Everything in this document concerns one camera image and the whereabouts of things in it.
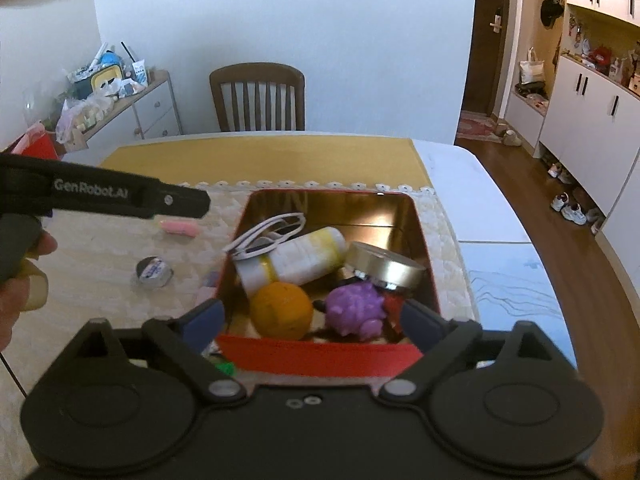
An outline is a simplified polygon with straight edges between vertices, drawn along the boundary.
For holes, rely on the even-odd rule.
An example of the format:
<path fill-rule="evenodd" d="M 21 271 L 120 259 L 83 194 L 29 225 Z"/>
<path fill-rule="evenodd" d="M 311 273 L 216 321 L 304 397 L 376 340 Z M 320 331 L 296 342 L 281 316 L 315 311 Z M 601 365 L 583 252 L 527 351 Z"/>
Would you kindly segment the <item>person left hand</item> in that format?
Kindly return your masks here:
<path fill-rule="evenodd" d="M 58 248 L 58 242 L 48 232 L 42 231 L 32 253 L 38 257 L 49 255 Z M 11 278 L 1 285 L 0 296 L 0 350 L 11 342 L 13 327 L 26 309 L 30 285 L 28 278 Z"/>

